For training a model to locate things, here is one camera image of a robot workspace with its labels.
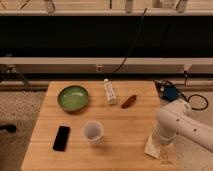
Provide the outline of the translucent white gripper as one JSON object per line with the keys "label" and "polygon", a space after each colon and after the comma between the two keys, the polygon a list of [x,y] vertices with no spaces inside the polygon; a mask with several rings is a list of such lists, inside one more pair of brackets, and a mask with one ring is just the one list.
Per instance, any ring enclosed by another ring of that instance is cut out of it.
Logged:
{"label": "translucent white gripper", "polygon": [[152,132],[153,157],[160,157],[161,149],[169,145],[175,138],[176,133],[169,131],[159,123],[157,123]]}

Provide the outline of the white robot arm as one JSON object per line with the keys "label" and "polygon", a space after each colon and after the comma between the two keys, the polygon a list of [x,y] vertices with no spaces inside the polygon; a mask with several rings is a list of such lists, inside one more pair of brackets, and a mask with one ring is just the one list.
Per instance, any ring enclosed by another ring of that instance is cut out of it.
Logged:
{"label": "white robot arm", "polygon": [[175,100],[156,112],[156,124],[152,134],[152,156],[159,158],[162,145],[170,144],[176,134],[213,152],[213,127],[188,117],[191,106],[184,100]]}

